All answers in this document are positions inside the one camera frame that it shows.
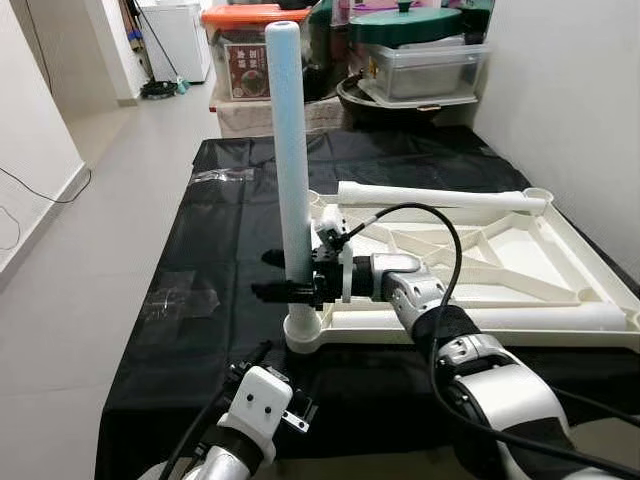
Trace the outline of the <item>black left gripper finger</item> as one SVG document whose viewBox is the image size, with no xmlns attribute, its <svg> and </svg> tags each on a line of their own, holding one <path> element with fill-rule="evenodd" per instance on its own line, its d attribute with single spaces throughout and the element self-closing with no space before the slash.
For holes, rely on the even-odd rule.
<svg viewBox="0 0 640 480">
<path fill-rule="evenodd" d="M 241 383 L 248 370 L 262 364 L 262 361 L 268 357 L 271 351 L 273 351 L 273 342 L 271 340 L 261 340 L 242 360 L 232 362 L 228 370 L 228 384 L 238 385 Z"/>
</svg>

